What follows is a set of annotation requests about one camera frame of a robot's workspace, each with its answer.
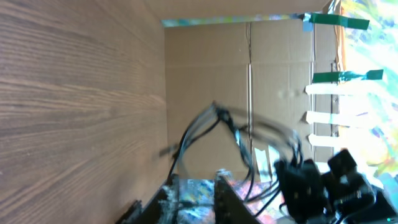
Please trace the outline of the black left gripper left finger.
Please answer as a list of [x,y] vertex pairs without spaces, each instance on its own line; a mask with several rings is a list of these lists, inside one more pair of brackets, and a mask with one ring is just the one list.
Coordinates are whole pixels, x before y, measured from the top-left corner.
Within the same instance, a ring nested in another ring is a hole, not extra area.
[[172,174],[146,205],[135,200],[115,224],[175,223],[179,207],[179,176]]

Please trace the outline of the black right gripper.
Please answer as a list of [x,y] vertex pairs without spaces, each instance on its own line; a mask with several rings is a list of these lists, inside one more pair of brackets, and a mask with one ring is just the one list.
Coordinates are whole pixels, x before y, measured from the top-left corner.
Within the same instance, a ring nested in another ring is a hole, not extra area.
[[328,200],[317,165],[307,159],[301,166],[274,163],[279,189],[296,223],[328,223]]

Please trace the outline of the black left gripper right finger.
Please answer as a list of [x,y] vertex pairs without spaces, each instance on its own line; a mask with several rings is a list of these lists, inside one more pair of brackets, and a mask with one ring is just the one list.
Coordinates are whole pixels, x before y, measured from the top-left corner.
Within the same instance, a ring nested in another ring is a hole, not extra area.
[[228,182],[229,171],[216,172],[214,185],[214,206],[216,224],[260,224],[247,209]]

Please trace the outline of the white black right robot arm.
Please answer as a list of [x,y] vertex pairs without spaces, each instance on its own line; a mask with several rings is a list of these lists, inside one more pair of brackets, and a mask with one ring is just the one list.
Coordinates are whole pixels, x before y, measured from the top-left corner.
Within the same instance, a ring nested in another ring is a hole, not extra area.
[[380,188],[357,171],[347,150],[328,161],[321,174],[308,159],[301,165],[274,163],[279,190],[289,215],[296,223],[387,223],[397,220]]

